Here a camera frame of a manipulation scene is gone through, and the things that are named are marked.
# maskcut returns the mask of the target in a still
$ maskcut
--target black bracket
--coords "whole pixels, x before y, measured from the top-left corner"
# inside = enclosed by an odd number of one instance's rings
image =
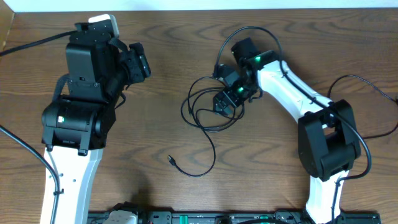
[[[354,113],[345,100],[332,103],[329,108],[346,118],[356,129]],[[325,135],[323,126],[335,131]],[[327,181],[330,176],[353,167],[361,155],[358,138],[326,110],[308,113],[298,119],[298,154],[305,170],[313,177]]]
[[[85,156],[105,147],[124,86],[143,82],[150,68],[143,46],[135,43],[128,50],[110,19],[75,25],[78,32],[66,49],[69,75],[59,81],[53,102],[43,112],[42,142],[48,150],[72,147]],[[60,95],[65,81],[69,95]]]
[[[213,111],[229,115],[259,90],[257,71],[264,65],[279,59],[273,51],[260,53],[252,40],[246,38],[231,48],[239,71],[228,65],[216,65],[213,77],[226,87],[213,97]]]

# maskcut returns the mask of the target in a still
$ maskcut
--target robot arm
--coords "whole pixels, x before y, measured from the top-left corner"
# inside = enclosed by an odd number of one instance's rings
[[[221,114],[231,114],[231,108],[235,109],[252,98],[259,88],[272,95],[298,124],[299,158],[311,175],[306,211],[315,223],[329,222],[335,182],[339,177],[348,175],[361,151],[352,131],[328,111],[333,110],[345,117],[355,128],[352,108],[345,100],[335,103],[321,96],[301,81],[286,62],[282,62],[290,82],[280,70],[279,56],[272,50],[261,53],[250,38],[237,42],[231,51],[239,66],[239,73],[228,65],[217,68],[215,78],[223,80],[226,87],[214,96],[213,109]],[[313,103],[309,96],[316,98],[329,110]],[[335,131],[326,136],[324,128],[334,128]],[[340,214],[340,195],[341,188],[337,192],[335,217]]]
[[[289,77],[312,97],[324,105],[328,105],[331,100],[327,97],[321,96],[319,93],[311,89],[299,77],[297,77],[283,62],[284,70],[289,73]],[[274,61],[264,66],[259,70],[258,82],[260,88],[273,96],[289,113],[292,115],[296,122],[299,118],[303,117],[307,112],[317,112],[322,110],[318,105],[312,103],[310,99],[299,92],[290,82],[283,77],[279,62]],[[305,209],[311,219],[315,223],[328,223],[331,221],[331,205],[333,203],[333,192],[335,191],[335,182],[339,177],[346,177],[348,170],[340,171],[339,173],[331,176],[329,180],[322,181],[320,178],[310,177],[310,195]],[[340,215],[339,201],[341,196],[343,182],[338,190],[335,218]]]
[[[143,46],[135,43],[128,49],[118,39],[114,16],[75,25],[66,50],[69,74],[58,81],[53,102],[42,115],[44,157],[58,174],[61,188],[55,223],[87,222],[95,172],[116,121],[116,103],[120,96],[125,100],[126,85],[150,76]],[[69,95],[61,95],[65,82]],[[47,170],[40,223],[50,222],[53,190]]]

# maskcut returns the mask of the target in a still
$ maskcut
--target green led light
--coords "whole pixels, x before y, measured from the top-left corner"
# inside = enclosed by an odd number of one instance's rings
[[[260,219],[268,219],[268,216],[266,216],[266,215],[260,216]]]
[[[58,116],[58,122],[59,123],[65,122],[65,118],[63,116]]]

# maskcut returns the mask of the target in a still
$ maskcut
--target white wall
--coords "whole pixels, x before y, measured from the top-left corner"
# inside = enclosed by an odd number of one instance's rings
[[[4,0],[14,12],[398,7],[398,0]]]

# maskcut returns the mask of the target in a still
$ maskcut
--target green terminal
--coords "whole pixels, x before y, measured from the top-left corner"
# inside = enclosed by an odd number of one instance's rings
[[[268,216],[266,215],[260,216],[260,219],[268,219]]]
[[[180,224],[188,224],[188,215],[180,215]]]

